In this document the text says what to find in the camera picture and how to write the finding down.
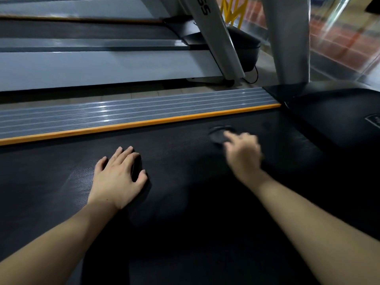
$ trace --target orange stripe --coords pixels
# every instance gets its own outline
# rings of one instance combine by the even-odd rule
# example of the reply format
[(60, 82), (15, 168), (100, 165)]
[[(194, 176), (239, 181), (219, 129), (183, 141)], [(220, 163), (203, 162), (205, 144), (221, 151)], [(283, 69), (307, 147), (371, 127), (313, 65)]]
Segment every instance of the orange stripe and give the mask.
[(96, 22), (96, 23), (149, 23), (161, 24), (162, 20), (151, 19), (117, 19), (117, 18), (80, 18), (80, 17), (54, 17), (54, 16), (22, 16), (22, 15), (0, 15), (1, 19), (29, 20), (29, 21), (61, 21), (61, 22)]
[(0, 139), (0, 146), (17, 144), (17, 143), (26, 143), (26, 142), (32, 142), (32, 141), (41, 141), (41, 140), (54, 139), (54, 138), (78, 136), (78, 135), (85, 135), (85, 134), (92, 134), (92, 133), (100, 133), (100, 132), (135, 128), (135, 127), (143, 127), (143, 126), (150, 126), (150, 125), (157, 125), (157, 124), (180, 122), (180, 121), (187, 121), (187, 120), (194, 120), (194, 119), (202, 119), (202, 118), (222, 116), (222, 115), (238, 114), (238, 113), (278, 108), (280, 106), (281, 106), (280, 104), (261, 105), (261, 106), (255, 106), (255, 107), (223, 110), (223, 111), (216, 111), (216, 112), (207, 112), (207, 113), (176, 116), (176, 117), (146, 120), (146, 121), (137, 121), (137, 122), (123, 123), (123, 124), (106, 125), (106, 126), (100, 126), (100, 127), (4, 138), (4, 139)]

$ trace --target treadmill upright post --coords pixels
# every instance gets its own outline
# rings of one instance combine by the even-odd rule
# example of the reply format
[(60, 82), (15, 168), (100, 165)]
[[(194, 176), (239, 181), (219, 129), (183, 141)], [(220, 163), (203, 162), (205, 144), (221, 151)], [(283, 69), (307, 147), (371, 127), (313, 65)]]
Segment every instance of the treadmill upright post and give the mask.
[(309, 82), (310, 0), (261, 0), (280, 84)]
[(216, 0), (181, 0), (193, 16), (227, 80), (245, 76)]

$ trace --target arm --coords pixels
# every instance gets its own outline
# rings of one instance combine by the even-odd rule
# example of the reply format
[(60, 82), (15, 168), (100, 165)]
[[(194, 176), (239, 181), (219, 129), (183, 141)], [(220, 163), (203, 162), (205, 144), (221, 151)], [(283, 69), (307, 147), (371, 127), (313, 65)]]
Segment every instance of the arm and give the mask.
[(103, 169), (95, 167), (88, 203), (69, 220), (57, 225), (0, 263), (0, 285), (63, 284), (87, 249), (118, 210), (140, 192), (147, 176), (134, 183), (130, 170), (138, 153), (119, 147)]
[(330, 215), (260, 169), (257, 137), (225, 132), (235, 176), (261, 201), (315, 277), (327, 284), (380, 284), (380, 242)]

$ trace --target gray ribbed side rail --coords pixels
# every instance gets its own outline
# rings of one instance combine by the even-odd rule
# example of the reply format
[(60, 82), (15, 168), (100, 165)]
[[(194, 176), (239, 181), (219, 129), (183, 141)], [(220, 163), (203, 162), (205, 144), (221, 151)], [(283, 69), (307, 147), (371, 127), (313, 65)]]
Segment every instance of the gray ribbed side rail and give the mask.
[(251, 88), (3, 110), (0, 112), (0, 139), (277, 103), (264, 89)]

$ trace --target treadmill belt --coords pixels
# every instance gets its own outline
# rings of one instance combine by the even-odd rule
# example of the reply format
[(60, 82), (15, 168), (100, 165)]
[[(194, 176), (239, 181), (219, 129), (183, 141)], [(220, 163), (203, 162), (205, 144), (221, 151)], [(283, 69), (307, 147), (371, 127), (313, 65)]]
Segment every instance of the treadmill belt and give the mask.
[(69, 284), (318, 284), (209, 141), (217, 125), (257, 134), (273, 176), (379, 238), (373, 198), (342, 194), (335, 165), (271, 109), (0, 148), (0, 258), (78, 211), (95, 162), (133, 145), (150, 186), (106, 226)]
[(177, 40), (163, 25), (0, 20), (1, 38)]

